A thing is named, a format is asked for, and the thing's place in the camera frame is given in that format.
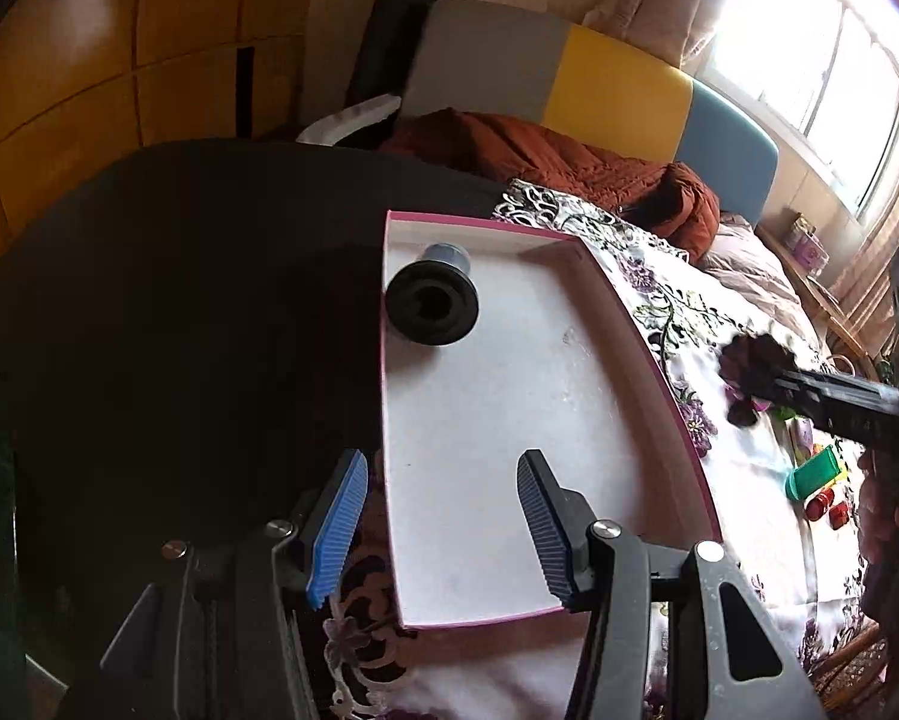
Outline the person right hand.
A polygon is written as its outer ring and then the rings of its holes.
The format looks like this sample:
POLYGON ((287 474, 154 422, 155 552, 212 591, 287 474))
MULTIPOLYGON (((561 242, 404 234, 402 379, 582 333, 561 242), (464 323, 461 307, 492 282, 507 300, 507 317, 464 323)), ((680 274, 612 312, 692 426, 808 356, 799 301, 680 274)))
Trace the person right hand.
POLYGON ((859 488, 859 550, 868 564, 879 564, 889 544, 899 536, 899 502, 889 504, 889 495, 882 491, 876 462, 881 458, 873 449, 866 449, 859 457, 859 469, 865 481, 859 488))

